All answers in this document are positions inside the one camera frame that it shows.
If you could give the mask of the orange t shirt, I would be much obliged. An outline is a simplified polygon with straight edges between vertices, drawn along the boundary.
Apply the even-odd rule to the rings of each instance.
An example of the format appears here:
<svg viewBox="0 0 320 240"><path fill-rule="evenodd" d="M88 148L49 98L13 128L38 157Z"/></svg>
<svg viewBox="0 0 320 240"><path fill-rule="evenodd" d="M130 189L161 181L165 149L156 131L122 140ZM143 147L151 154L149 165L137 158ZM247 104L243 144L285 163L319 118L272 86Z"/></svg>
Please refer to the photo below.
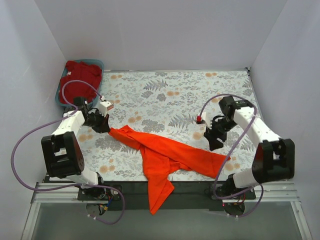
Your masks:
<svg viewBox="0 0 320 240"><path fill-rule="evenodd" d="M143 174L148 181L149 212L152 215L175 189L169 180L170 174L178 170L194 171L214 179L227 158L163 136L138 132L128 125L119 129L111 128L108 134L140 151Z"/></svg>

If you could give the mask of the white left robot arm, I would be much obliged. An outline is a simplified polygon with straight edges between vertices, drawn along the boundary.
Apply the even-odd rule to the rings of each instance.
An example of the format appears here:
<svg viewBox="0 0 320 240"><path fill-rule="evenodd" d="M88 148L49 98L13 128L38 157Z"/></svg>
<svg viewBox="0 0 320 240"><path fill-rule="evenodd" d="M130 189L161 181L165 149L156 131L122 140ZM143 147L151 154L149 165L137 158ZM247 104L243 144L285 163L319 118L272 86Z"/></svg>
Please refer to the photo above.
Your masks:
<svg viewBox="0 0 320 240"><path fill-rule="evenodd" d="M114 105L100 101L95 108L90 108L87 99L76 97L75 106L66 107L63 120L58 128L41 139L47 174L51 178L68 179L82 185L103 183L101 175L85 166L85 160L77 140L82 126L90 127L97 133L108 133L109 110Z"/></svg>

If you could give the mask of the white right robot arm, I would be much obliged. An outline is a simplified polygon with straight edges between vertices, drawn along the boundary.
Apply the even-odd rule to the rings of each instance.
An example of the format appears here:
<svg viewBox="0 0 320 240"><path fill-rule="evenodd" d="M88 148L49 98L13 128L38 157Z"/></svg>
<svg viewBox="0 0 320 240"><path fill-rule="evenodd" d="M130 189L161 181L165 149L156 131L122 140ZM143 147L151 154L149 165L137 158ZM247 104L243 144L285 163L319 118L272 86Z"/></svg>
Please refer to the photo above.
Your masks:
<svg viewBox="0 0 320 240"><path fill-rule="evenodd" d="M202 110L198 123L206 124L204 137L211 151L221 149L227 140L227 133L240 126L255 147L252 166L228 176L220 186L224 194L234 194L259 184L292 179L295 175L295 144L274 133L257 116L257 108L247 99L234 94L222 94L219 101L221 115L208 120Z"/></svg>

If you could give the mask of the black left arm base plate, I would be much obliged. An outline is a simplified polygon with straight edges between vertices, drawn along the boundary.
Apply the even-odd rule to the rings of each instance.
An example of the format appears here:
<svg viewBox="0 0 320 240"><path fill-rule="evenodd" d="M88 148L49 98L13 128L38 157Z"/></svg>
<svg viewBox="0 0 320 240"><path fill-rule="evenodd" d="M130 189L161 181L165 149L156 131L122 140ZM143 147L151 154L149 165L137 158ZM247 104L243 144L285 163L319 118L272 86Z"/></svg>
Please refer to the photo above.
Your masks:
<svg viewBox="0 0 320 240"><path fill-rule="evenodd" d="M122 191L122 185L113 184L111 185L111 187L115 188L116 190L105 187L90 187L85 189L80 188L78 191L77 199L79 201L119 201L121 199L119 192Z"/></svg>

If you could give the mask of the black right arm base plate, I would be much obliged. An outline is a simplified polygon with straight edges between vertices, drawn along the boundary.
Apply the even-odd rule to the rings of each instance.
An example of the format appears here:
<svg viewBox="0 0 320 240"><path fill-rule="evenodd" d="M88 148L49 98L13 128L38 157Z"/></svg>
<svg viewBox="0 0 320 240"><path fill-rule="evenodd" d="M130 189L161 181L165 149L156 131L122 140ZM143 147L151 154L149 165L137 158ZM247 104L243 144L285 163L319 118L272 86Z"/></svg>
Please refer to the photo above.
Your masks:
<svg viewBox="0 0 320 240"><path fill-rule="evenodd" d="M218 182L216 184L216 191L215 192L218 197L227 197L230 195L237 194L237 196L234 196L231 199L239 200L239 199L245 198L246 200L255 200L256 194L255 194L255 191L252 189L244 192L241 195L238 195L239 192L241 192L242 190L245 190L245 189L246 188L234 188L234 187L231 187L231 189L228 189L227 186L224 186L224 182Z"/></svg>

